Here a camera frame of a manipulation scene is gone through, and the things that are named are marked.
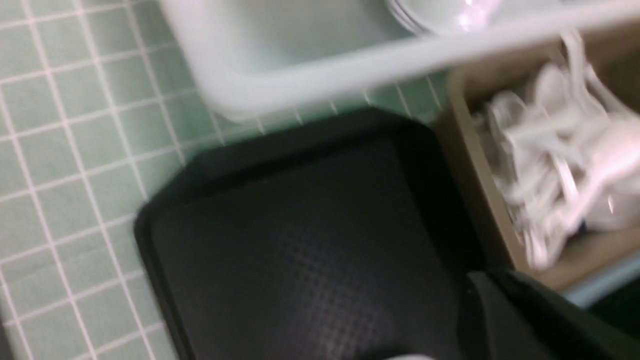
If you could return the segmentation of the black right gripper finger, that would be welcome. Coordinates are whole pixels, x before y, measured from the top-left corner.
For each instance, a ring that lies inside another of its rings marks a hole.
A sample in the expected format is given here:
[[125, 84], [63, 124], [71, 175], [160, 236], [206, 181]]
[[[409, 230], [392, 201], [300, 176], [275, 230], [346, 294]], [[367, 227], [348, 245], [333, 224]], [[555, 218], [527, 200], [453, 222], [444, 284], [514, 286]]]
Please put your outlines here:
[[637, 339], [518, 271], [467, 275], [469, 360], [637, 360]]

